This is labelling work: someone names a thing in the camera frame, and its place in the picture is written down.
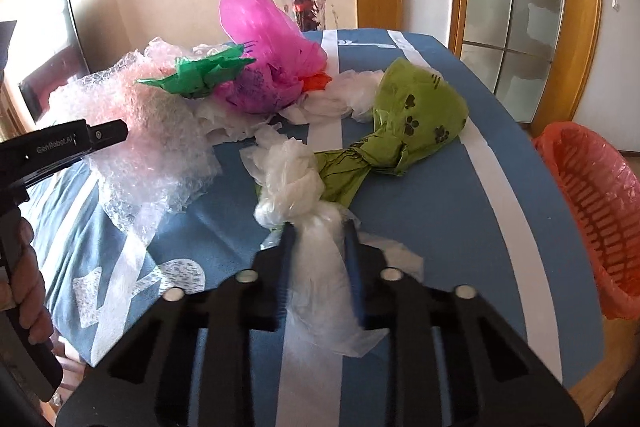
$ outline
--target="pink plastic bag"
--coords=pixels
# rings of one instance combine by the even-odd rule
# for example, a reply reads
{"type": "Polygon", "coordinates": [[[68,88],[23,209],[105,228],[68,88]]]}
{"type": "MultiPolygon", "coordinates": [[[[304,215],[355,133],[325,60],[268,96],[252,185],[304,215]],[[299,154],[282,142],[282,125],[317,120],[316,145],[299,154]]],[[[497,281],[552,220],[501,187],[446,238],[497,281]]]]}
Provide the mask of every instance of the pink plastic bag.
{"type": "Polygon", "coordinates": [[[326,53],[305,39],[272,0],[220,0],[220,23],[246,54],[256,58],[214,95],[252,114],[273,113],[294,102],[302,78],[326,68],[326,53]]]}

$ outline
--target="olive green plastic bag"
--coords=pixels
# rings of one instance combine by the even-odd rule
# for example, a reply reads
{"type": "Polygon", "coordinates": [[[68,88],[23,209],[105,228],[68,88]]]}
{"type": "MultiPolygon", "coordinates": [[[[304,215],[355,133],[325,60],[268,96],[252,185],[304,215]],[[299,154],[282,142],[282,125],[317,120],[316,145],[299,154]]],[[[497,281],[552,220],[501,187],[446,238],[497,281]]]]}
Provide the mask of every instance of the olive green plastic bag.
{"type": "Polygon", "coordinates": [[[322,199],[348,207],[372,169],[402,175],[458,136],[468,114],[464,98],[439,74],[396,59],[373,105],[373,133],[348,149],[316,153],[322,199]]]}
{"type": "Polygon", "coordinates": [[[237,44],[201,60],[178,57],[175,59],[174,74],[139,82],[161,87],[166,92],[180,94],[185,98],[204,98],[218,84],[235,79],[246,65],[255,62],[255,58],[240,58],[243,53],[244,44],[237,44]]]}

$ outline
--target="red trash can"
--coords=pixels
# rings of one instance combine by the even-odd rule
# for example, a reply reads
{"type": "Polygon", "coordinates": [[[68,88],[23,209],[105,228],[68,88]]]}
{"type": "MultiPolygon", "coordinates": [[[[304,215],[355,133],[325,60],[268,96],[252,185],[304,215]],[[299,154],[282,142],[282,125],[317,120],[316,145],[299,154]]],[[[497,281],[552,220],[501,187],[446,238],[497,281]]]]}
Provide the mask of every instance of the red trash can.
{"type": "Polygon", "coordinates": [[[602,136],[573,122],[533,140],[569,204],[608,319],[640,317],[640,180],[602,136]]]}

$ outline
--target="floor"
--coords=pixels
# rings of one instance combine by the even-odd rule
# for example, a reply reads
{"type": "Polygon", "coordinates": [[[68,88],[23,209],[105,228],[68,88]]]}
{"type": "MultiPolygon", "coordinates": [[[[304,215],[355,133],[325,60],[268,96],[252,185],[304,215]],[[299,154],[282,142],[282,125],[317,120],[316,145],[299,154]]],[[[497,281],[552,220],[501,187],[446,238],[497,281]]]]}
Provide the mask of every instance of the floor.
{"type": "MultiPolygon", "coordinates": [[[[627,158],[627,161],[640,177],[640,156],[627,158]]],[[[636,360],[640,347],[639,325],[640,321],[610,321],[602,318],[605,358],[570,391],[587,422],[593,418],[602,400],[615,389],[620,378],[636,360]]]]}

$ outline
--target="human hand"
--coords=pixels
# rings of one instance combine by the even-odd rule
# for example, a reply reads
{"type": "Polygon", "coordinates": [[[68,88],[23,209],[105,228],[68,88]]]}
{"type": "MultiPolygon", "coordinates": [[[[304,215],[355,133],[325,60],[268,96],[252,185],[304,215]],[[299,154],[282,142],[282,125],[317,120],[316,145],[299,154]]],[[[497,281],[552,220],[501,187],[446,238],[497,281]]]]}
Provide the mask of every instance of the human hand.
{"type": "Polygon", "coordinates": [[[22,245],[22,254],[15,267],[11,286],[9,283],[0,282],[0,310],[18,304],[20,325],[29,330],[29,342],[39,344],[53,334],[51,315],[44,307],[44,279],[38,269],[36,253],[31,247],[33,229],[29,221],[22,218],[17,233],[22,245]]]}

